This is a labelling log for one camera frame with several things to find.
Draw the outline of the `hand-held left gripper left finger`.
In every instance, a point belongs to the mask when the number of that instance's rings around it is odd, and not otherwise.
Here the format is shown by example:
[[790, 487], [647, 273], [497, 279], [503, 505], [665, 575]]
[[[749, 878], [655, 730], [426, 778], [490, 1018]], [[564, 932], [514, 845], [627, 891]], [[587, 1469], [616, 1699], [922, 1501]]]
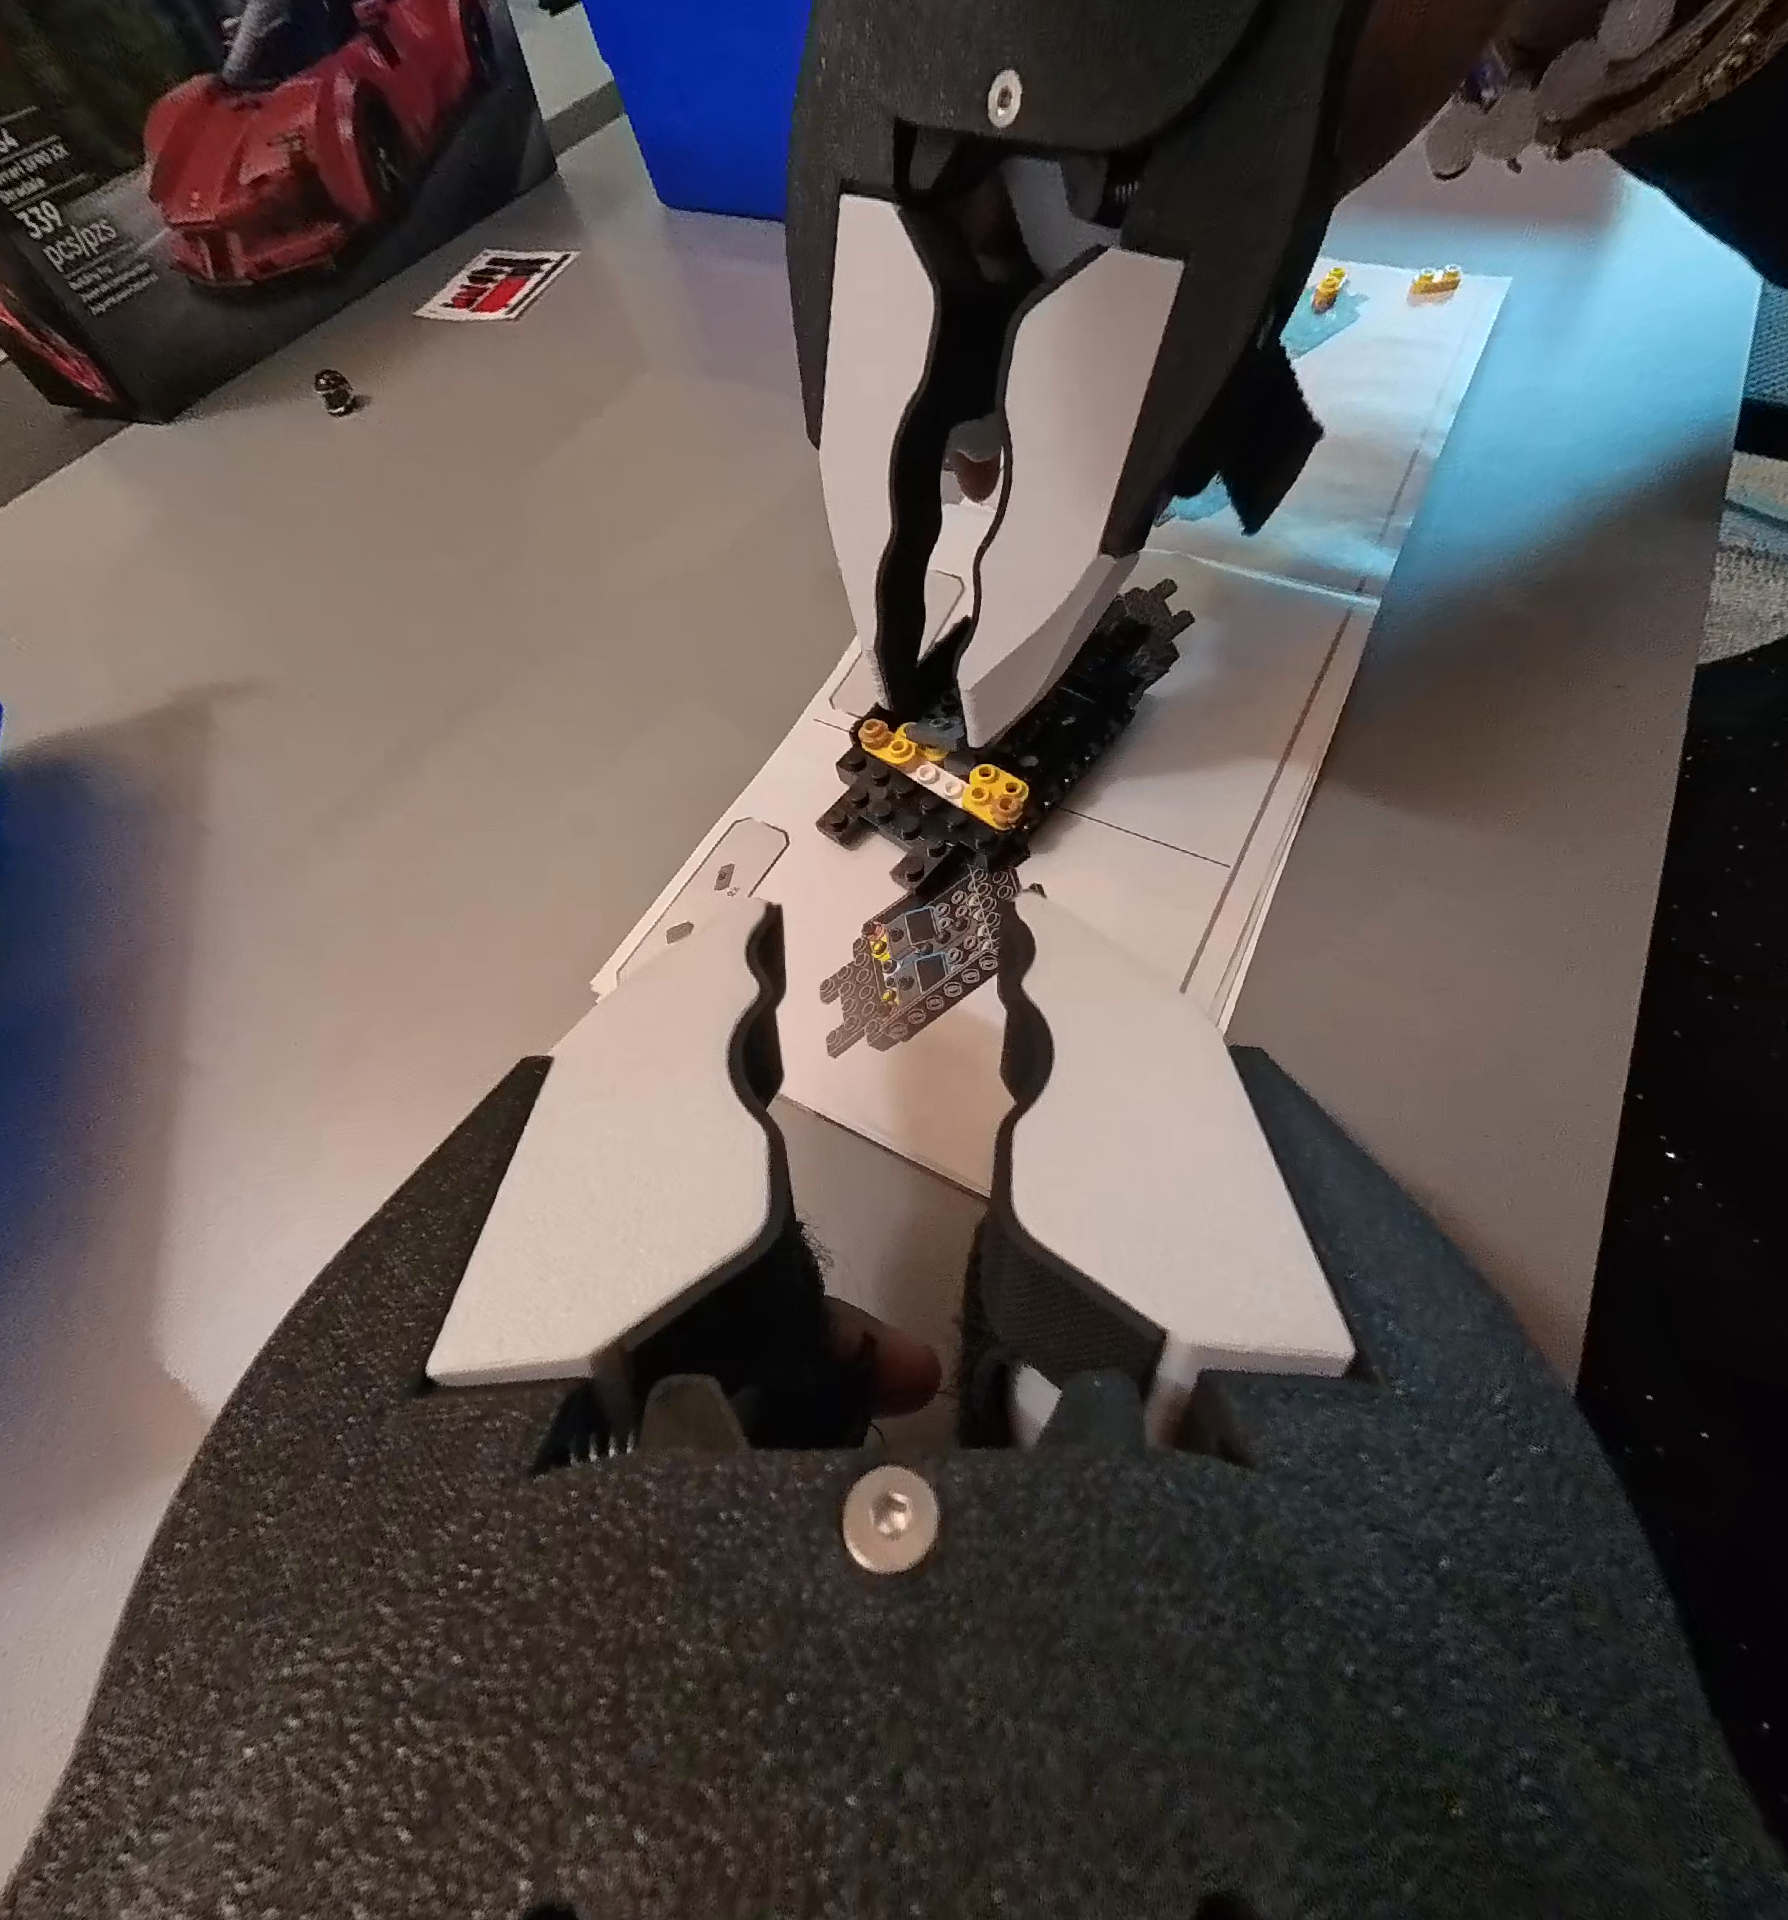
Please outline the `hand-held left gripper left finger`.
[[597, 1379], [792, 1224], [783, 912], [709, 911], [555, 1047], [426, 1379]]

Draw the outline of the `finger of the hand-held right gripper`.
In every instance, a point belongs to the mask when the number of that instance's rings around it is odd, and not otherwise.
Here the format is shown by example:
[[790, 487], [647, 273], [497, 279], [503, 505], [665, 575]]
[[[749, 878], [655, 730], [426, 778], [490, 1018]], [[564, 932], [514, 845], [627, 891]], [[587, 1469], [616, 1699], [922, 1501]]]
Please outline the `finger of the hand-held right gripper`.
[[1002, 506], [958, 657], [975, 749], [1045, 698], [1134, 567], [1108, 521], [1181, 279], [1174, 259], [1096, 247], [1010, 325]]
[[830, 287], [821, 474], [842, 587], [881, 703], [926, 700], [939, 470], [964, 416], [971, 258], [919, 208], [848, 194]]

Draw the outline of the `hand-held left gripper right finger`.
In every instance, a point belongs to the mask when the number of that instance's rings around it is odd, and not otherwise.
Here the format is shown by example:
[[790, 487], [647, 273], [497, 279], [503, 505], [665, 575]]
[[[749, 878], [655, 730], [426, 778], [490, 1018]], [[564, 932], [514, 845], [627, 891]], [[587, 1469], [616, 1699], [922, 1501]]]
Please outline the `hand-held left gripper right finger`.
[[1010, 1109], [979, 1247], [997, 1368], [1033, 1447], [1081, 1377], [1176, 1447], [1206, 1373], [1347, 1377], [1357, 1348], [1220, 1023], [1041, 895], [1002, 928]]

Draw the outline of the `black lego car chassis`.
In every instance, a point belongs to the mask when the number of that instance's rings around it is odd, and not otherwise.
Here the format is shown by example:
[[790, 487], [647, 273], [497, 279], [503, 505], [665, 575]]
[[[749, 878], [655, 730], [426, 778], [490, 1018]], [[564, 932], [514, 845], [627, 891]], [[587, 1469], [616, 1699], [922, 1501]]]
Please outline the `black lego car chassis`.
[[967, 872], [1020, 866], [1033, 836], [1129, 731], [1178, 662], [1196, 613], [1178, 582], [1132, 586], [1099, 619], [1054, 688], [977, 747], [948, 665], [924, 665], [931, 703], [913, 717], [873, 706], [836, 761], [841, 797], [819, 829], [842, 846], [878, 835], [895, 880], [931, 896]]

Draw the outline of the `white lego instruction booklet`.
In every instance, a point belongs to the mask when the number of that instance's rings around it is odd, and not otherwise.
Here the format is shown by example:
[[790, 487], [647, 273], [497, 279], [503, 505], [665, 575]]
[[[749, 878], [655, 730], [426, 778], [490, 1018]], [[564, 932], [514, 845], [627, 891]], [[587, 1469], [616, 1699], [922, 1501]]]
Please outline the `white lego instruction booklet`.
[[[1253, 540], [1200, 496], [1151, 536], [1134, 586], [1196, 615], [1129, 731], [1036, 833], [1026, 883], [1228, 1023], [1395, 561], [1480, 366], [1506, 279], [1415, 298], [1412, 269], [1351, 261], [1336, 304], [1299, 300], [1285, 343], [1325, 439]], [[982, 985], [913, 1040], [839, 1054], [824, 980], [910, 881], [895, 853], [819, 833], [869, 679], [849, 643], [785, 741], [594, 977], [609, 996], [687, 935], [694, 908], [762, 895], [785, 916], [785, 1094], [982, 1195], [1008, 1111], [1003, 1012]]]

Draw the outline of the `red car lego box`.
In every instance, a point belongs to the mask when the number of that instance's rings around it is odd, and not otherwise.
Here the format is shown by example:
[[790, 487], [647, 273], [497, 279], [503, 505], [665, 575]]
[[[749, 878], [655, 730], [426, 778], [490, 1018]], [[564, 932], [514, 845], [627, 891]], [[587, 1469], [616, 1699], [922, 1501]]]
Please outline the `red car lego box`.
[[0, 352], [165, 423], [521, 198], [505, 3], [0, 3]]

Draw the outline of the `red black white sticker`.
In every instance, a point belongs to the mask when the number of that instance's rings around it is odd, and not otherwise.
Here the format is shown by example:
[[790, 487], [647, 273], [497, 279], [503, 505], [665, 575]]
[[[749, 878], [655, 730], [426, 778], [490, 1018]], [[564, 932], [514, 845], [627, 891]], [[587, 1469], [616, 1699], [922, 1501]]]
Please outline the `red black white sticker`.
[[484, 249], [474, 254], [434, 296], [417, 306], [417, 319], [435, 323], [517, 322], [577, 259], [577, 249]]

